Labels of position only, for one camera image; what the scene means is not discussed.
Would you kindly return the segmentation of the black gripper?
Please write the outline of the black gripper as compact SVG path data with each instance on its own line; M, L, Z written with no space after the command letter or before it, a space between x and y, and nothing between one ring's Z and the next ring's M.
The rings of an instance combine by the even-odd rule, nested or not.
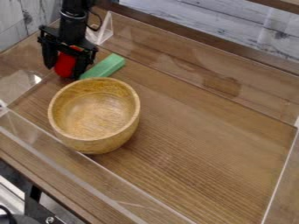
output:
M59 52L73 55L73 79L77 79L85 72L88 65L93 63L97 52L96 46L85 38L88 18L85 11L79 14L61 11L57 28L45 25L40 26L37 42L41 44L43 63L48 69L52 69L57 61Z

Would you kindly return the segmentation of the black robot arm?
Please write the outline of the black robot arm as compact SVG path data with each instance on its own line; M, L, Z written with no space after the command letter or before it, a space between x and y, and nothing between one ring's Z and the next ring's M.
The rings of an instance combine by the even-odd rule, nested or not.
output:
M99 51L85 37L93 5L95 0L61 0L59 27L39 27L43 63L63 78L77 79Z

